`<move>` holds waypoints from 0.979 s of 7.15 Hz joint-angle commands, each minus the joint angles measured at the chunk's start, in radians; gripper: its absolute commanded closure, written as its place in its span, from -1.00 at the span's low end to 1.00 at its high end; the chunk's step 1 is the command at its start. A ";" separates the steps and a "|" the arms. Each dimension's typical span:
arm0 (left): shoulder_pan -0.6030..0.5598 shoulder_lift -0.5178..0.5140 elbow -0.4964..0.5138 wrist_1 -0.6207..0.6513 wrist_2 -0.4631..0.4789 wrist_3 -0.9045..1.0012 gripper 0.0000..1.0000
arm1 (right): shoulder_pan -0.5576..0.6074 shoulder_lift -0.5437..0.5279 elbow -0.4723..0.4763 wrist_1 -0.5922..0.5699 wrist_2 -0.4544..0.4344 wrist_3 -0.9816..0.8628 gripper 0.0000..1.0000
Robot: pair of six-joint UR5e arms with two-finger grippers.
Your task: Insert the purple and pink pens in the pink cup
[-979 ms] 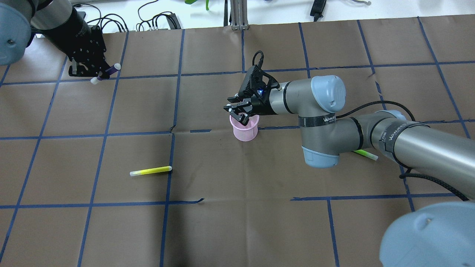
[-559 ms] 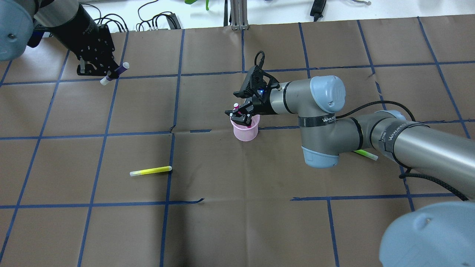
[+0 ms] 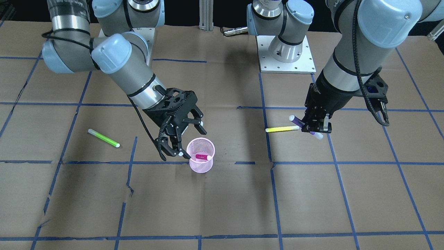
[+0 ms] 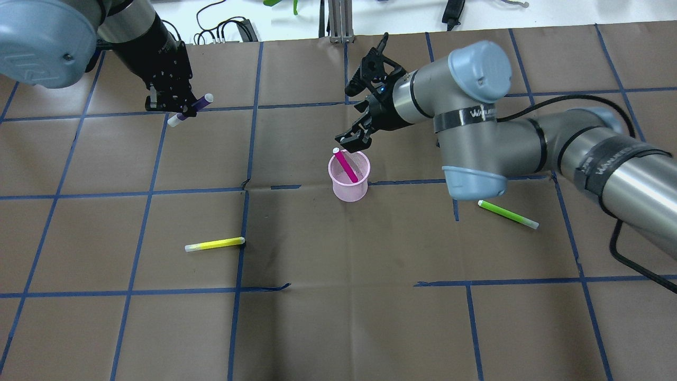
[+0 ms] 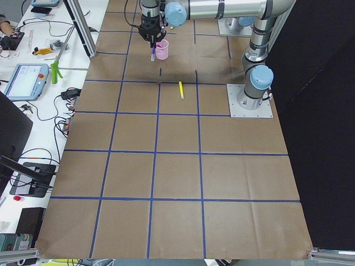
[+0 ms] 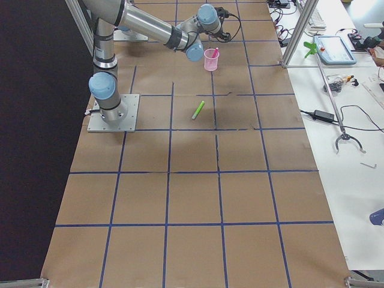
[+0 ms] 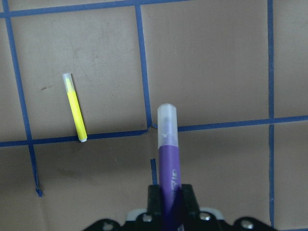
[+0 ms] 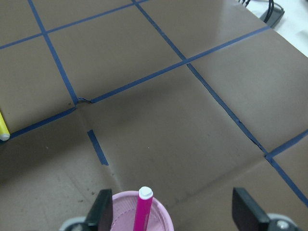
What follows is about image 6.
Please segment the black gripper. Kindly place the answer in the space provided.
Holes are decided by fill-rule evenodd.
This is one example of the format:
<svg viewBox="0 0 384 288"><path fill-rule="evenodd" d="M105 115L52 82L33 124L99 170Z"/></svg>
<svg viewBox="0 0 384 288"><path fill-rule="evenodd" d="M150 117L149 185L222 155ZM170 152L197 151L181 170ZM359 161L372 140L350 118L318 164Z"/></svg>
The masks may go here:
<svg viewBox="0 0 384 288"><path fill-rule="evenodd" d="M217 33L210 32L210 37L213 37L217 41L231 41L231 34L229 32L219 31Z"/></svg>

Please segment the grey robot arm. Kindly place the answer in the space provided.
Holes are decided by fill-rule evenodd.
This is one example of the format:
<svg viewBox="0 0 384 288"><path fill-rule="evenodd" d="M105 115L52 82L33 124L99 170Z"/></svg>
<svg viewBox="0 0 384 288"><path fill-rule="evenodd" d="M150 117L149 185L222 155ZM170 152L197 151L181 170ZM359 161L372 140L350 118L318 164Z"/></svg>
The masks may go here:
<svg viewBox="0 0 384 288"><path fill-rule="evenodd" d="M227 42L225 9L199 5L169 23L132 1L85 1L93 74L88 131L214 131L212 73L203 36Z"/></svg>

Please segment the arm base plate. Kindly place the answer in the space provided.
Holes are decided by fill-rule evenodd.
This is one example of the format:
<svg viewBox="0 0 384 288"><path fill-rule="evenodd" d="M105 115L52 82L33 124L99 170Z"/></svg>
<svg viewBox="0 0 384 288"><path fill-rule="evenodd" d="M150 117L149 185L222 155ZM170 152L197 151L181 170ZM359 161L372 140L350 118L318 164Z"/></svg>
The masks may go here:
<svg viewBox="0 0 384 288"><path fill-rule="evenodd" d="M113 110L103 110L94 100L87 131L90 133L135 132L139 109L139 94L121 94L119 106Z"/></svg>

